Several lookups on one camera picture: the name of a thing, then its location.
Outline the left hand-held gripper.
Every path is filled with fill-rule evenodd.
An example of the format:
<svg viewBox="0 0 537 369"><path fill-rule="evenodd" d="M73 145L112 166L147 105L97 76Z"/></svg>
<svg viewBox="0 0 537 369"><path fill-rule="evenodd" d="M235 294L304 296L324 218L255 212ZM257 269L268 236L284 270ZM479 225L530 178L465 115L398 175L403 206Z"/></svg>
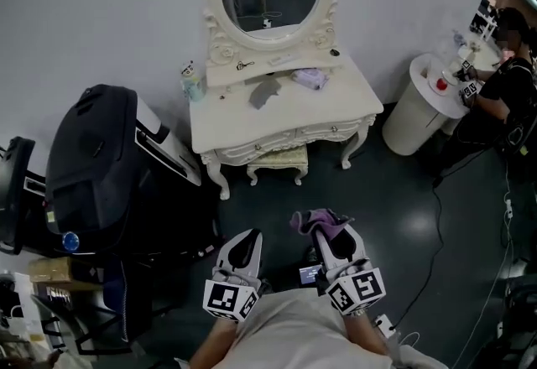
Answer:
<svg viewBox="0 0 537 369"><path fill-rule="evenodd" d="M205 282L203 309L213 317L244 322L268 286L258 275L261 265L263 234L249 229L228 241L219 252L217 268ZM236 273L228 269L242 269Z"/></svg>

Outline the grey cloth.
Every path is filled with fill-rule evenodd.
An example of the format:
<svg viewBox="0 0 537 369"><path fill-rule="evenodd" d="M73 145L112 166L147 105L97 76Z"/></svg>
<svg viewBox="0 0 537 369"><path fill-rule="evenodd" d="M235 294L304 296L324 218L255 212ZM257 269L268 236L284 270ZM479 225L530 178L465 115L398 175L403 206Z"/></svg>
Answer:
<svg viewBox="0 0 537 369"><path fill-rule="evenodd" d="M281 89L280 83L275 79L269 79L259 83L249 97L252 107L261 109L271 96L277 96Z"/></svg>

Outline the person's white shirt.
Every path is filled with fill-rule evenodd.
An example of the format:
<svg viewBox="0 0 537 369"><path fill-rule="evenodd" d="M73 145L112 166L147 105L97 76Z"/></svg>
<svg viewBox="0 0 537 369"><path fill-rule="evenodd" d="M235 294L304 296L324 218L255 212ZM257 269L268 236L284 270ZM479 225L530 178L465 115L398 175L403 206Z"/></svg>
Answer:
<svg viewBox="0 0 537 369"><path fill-rule="evenodd" d="M343 317L312 290L263 296L215 369L418 369L411 346L381 356L350 342Z"/></svg>

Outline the black massage chair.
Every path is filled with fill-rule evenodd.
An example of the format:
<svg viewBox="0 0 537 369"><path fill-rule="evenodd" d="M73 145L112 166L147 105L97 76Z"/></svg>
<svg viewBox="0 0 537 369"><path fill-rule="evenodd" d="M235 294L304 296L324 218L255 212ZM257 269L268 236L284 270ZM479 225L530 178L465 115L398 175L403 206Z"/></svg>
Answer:
<svg viewBox="0 0 537 369"><path fill-rule="evenodd" d="M29 171L35 141L15 137L0 150L0 252L40 252L46 238L44 178Z"/></svg>
<svg viewBox="0 0 537 369"><path fill-rule="evenodd" d="M192 150L136 91L86 89L55 133L45 173L44 210L52 246L71 254L196 257L220 234L216 199Z"/></svg>

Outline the white flat box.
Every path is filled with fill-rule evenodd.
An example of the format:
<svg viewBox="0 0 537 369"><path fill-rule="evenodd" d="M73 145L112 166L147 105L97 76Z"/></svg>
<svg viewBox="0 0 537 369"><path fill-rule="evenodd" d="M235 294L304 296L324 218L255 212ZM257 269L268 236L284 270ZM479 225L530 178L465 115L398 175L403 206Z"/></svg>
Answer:
<svg viewBox="0 0 537 369"><path fill-rule="evenodd" d="M282 65L294 63L297 60L300 60L301 58L302 58L302 55L300 53L289 53L289 54L273 57L272 59L268 61L268 64L272 67L279 67Z"/></svg>

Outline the lilac tissue packet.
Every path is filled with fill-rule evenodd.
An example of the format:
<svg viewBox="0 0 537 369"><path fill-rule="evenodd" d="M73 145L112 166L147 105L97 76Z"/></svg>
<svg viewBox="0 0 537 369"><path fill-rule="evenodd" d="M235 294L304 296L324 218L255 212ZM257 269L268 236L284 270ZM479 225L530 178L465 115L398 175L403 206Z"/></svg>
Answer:
<svg viewBox="0 0 537 369"><path fill-rule="evenodd" d="M329 77L319 69L307 68L294 70L291 80L311 90L319 91L329 81Z"/></svg>

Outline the brown cardboard box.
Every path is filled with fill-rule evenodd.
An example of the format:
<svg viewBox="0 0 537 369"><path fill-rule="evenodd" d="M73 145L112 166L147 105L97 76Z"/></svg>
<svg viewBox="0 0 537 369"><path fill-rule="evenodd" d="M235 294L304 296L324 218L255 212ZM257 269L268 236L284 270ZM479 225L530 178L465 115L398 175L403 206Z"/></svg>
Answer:
<svg viewBox="0 0 537 369"><path fill-rule="evenodd" d="M94 291L102 289L103 269L72 257L40 258L29 263L29 278L46 287Z"/></svg>

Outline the purple cloth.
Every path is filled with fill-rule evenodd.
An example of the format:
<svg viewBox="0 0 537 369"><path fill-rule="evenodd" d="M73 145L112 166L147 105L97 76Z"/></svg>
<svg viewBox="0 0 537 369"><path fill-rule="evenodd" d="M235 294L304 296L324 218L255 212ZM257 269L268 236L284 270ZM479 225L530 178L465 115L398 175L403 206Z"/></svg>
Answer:
<svg viewBox="0 0 537 369"><path fill-rule="evenodd" d="M331 209L321 208L308 211L295 212L289 221L289 225L300 235L311 235L317 228L320 228L326 235L327 240L334 239L345 227L354 221L353 218L339 216Z"/></svg>

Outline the white carved vanity table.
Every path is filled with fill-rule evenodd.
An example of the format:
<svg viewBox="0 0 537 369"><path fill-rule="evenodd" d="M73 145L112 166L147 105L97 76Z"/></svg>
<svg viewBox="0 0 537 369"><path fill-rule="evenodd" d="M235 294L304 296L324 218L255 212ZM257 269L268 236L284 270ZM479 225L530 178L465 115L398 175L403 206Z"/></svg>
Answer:
<svg viewBox="0 0 537 369"><path fill-rule="evenodd" d="M249 97L253 86L210 89L190 105L191 142L209 178L228 200L223 165L242 166L267 153L316 141L345 143L341 166L350 169L351 156L364 144L383 105L349 55L327 84L314 91L287 76L278 77L279 94L259 110Z"/></svg>

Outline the dark jacket white piping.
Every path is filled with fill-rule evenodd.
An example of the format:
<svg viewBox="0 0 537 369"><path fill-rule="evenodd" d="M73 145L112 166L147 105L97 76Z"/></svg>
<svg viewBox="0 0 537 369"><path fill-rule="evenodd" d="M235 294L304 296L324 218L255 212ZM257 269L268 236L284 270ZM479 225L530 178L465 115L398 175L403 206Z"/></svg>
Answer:
<svg viewBox="0 0 537 369"><path fill-rule="evenodd" d="M132 341L128 328L128 277L119 259L111 260L104 268L103 302L121 319L122 338L125 342Z"/></svg>

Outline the white upholstered stool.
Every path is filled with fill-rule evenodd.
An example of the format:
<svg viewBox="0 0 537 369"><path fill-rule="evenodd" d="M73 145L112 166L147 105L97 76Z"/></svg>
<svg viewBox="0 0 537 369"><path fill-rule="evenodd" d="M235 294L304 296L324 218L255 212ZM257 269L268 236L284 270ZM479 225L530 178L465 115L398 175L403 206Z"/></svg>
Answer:
<svg viewBox="0 0 537 369"><path fill-rule="evenodd" d="M306 145L286 150L275 150L251 161L247 166L250 185L256 186L258 169L296 169L295 184L302 185L302 179L308 174L309 159Z"/></svg>

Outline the person's left forearm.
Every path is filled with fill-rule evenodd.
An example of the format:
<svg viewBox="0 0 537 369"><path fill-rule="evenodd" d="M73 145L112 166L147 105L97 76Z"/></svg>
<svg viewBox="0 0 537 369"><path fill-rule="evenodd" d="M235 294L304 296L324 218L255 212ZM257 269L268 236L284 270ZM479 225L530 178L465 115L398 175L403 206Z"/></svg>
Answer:
<svg viewBox="0 0 537 369"><path fill-rule="evenodd" d="M208 336L190 358L190 369L212 369L229 352L236 339L237 323L217 318Z"/></svg>

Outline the small black screen device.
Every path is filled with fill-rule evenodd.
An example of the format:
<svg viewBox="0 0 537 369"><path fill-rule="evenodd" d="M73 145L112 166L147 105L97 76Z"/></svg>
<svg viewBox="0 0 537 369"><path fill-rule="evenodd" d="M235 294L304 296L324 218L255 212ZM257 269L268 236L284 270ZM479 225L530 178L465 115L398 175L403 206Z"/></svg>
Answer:
<svg viewBox="0 0 537 369"><path fill-rule="evenodd" d="M321 264L310 265L299 268L299 284L301 288L314 288Z"/></svg>

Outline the cartoon figure bottle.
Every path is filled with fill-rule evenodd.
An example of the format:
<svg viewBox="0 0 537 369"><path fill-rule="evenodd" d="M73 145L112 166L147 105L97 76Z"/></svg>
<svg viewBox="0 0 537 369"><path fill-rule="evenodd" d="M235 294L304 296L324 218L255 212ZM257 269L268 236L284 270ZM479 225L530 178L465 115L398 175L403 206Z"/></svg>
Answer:
<svg viewBox="0 0 537 369"><path fill-rule="evenodd" d="M183 92L191 101L200 101L205 96L201 72L192 60L182 65L180 81Z"/></svg>

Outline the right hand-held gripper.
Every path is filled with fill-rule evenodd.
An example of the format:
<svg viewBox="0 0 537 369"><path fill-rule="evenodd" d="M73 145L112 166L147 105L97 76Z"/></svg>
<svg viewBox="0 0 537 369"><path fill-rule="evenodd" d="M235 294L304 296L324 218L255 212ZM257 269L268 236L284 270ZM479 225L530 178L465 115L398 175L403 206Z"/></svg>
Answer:
<svg viewBox="0 0 537 369"><path fill-rule="evenodd" d="M340 314L353 314L364 310L385 297L385 286L379 268L374 268L366 258L362 237L349 224L343 234L343 255L353 265L347 264L326 288L325 294ZM321 228L313 231L315 252L326 271L337 267L326 234Z"/></svg>

